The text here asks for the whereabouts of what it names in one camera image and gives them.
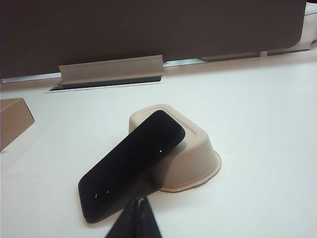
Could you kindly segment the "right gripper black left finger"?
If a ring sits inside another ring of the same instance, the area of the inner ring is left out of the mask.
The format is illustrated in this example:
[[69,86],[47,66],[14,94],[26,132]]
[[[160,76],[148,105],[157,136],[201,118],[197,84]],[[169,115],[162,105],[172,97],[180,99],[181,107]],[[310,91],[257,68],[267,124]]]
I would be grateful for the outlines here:
[[106,238],[133,238],[138,207],[139,200],[132,199],[107,233]]

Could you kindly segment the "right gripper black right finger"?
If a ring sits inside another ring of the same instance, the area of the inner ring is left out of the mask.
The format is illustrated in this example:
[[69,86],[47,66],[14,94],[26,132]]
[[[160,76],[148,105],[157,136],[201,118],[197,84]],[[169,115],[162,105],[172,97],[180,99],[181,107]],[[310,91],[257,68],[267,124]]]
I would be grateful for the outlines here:
[[162,237],[147,197],[138,201],[134,225],[135,238]]

